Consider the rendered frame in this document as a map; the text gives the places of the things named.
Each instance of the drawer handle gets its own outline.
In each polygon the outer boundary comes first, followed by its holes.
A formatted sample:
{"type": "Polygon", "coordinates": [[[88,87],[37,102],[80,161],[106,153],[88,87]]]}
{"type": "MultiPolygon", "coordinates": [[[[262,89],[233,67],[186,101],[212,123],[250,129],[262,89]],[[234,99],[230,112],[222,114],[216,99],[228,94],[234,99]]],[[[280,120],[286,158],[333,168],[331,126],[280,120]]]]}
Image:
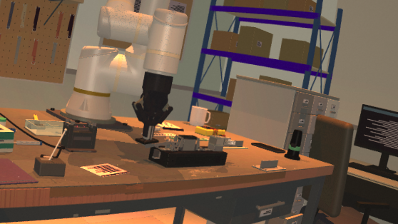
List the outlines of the drawer handle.
{"type": "Polygon", "coordinates": [[[284,204],[285,204],[284,201],[278,201],[278,202],[270,204],[270,205],[264,205],[264,206],[257,205],[256,208],[258,210],[264,210],[264,209],[267,209],[267,208],[275,208],[275,207],[278,207],[278,206],[281,206],[281,205],[284,205],[284,204]]]}

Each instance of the white robotic arm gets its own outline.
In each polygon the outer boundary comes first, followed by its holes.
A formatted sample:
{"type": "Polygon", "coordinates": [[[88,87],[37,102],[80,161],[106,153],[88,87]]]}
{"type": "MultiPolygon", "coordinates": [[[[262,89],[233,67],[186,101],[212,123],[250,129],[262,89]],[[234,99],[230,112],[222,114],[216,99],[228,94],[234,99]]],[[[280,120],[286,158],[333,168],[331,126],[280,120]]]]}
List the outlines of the white robotic arm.
{"type": "Polygon", "coordinates": [[[164,120],[173,110],[167,104],[167,95],[172,75],[177,73],[188,21],[185,14],[162,9],[169,1],[142,1],[137,13],[134,6],[141,3],[139,0],[108,0],[101,8],[97,34],[132,46],[125,55],[106,47],[82,49],[74,90],[63,112],[65,116],[112,123],[109,101],[112,91],[141,96],[133,107],[138,119],[144,122],[145,139],[151,139],[146,131],[154,121],[164,120]]]}

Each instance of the purple mat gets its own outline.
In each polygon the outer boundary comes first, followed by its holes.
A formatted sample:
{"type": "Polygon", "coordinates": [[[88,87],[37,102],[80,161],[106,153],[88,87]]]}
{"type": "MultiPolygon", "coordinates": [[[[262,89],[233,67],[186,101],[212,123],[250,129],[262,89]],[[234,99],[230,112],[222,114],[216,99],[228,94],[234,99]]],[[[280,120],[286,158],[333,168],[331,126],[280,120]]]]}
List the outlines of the purple mat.
{"type": "Polygon", "coordinates": [[[8,158],[0,158],[0,185],[20,183],[38,183],[38,181],[8,158]]]}

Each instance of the purple shelf beam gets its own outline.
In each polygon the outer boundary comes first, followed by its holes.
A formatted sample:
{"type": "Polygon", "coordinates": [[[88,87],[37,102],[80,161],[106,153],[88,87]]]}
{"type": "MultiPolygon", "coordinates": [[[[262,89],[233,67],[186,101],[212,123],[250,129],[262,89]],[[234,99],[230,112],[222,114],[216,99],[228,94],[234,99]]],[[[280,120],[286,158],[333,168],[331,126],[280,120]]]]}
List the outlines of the purple shelf beam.
{"type": "Polygon", "coordinates": [[[318,19],[320,15],[315,12],[306,11],[289,11],[282,9],[261,9],[261,8],[246,8],[246,7],[234,7],[234,6],[211,6],[211,11],[224,11],[224,12],[236,12],[243,14],[262,14],[272,16],[288,16],[304,19],[318,19]]]}
{"type": "MultiPolygon", "coordinates": [[[[288,21],[277,21],[277,20],[269,20],[269,19],[251,19],[251,18],[239,18],[241,22],[250,22],[250,23],[257,23],[257,24],[274,24],[274,25],[282,25],[282,26],[294,26],[300,28],[308,28],[312,29],[313,24],[303,24],[303,23],[296,23],[296,22],[288,22],[288,21]]],[[[321,26],[323,31],[334,31],[334,26],[321,26]]]]}
{"type": "MultiPolygon", "coordinates": [[[[272,59],[272,58],[262,58],[262,57],[247,55],[247,54],[238,54],[238,53],[227,52],[227,51],[216,51],[216,50],[212,50],[212,49],[202,49],[201,53],[214,55],[214,56],[222,56],[225,58],[231,58],[232,61],[234,61],[234,62],[248,63],[248,64],[252,64],[255,66],[263,66],[263,67],[268,67],[268,68],[276,68],[276,69],[280,69],[280,70],[284,70],[284,71],[291,71],[291,72],[295,72],[295,73],[305,73],[306,71],[311,70],[311,66],[308,66],[306,64],[294,63],[294,62],[290,62],[290,61],[281,61],[281,60],[272,59]]],[[[316,76],[317,72],[312,71],[311,75],[316,76]]],[[[327,74],[323,73],[322,77],[326,78],[327,74]]]]}
{"type": "Polygon", "coordinates": [[[201,93],[193,92],[192,93],[192,97],[193,98],[198,98],[200,100],[204,100],[204,101],[207,101],[207,102],[221,104],[221,105],[224,105],[224,106],[229,106],[229,107],[232,106],[232,101],[227,101],[227,100],[224,100],[224,99],[221,99],[221,98],[217,98],[217,97],[214,97],[214,96],[208,96],[208,95],[201,94],[201,93]]]}

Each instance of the monitor stand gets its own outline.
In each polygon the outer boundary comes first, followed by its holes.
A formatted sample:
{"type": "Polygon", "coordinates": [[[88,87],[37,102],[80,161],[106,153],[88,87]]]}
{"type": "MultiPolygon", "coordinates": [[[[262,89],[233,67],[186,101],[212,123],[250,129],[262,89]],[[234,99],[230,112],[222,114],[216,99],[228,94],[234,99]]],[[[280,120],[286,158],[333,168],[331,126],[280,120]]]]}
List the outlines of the monitor stand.
{"type": "Polygon", "coordinates": [[[393,173],[393,174],[396,173],[396,171],[389,170],[387,168],[388,157],[389,157],[388,153],[382,153],[382,157],[380,157],[379,165],[378,166],[370,165],[369,167],[375,168],[377,170],[381,170],[381,171],[384,171],[384,172],[387,172],[387,173],[393,173]]]}

